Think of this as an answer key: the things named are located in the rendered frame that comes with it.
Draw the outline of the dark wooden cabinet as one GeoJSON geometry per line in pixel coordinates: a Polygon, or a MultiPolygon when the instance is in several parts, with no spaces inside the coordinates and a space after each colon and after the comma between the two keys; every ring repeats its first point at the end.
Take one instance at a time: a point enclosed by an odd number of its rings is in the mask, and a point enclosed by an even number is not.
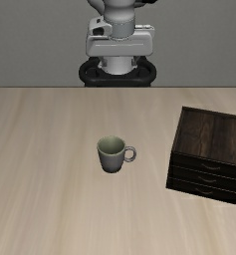
{"type": "Polygon", "coordinates": [[[166,187],[236,204],[236,116],[181,110],[166,187]]]}

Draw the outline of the green mug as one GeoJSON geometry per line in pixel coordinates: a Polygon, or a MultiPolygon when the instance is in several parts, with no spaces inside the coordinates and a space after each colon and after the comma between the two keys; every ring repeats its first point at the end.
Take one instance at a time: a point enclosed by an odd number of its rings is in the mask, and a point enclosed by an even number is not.
{"type": "Polygon", "coordinates": [[[136,149],[127,146],[123,139],[115,135],[101,138],[97,151],[101,167],[107,173],[119,172],[124,162],[133,162],[136,158],[136,149]]]}

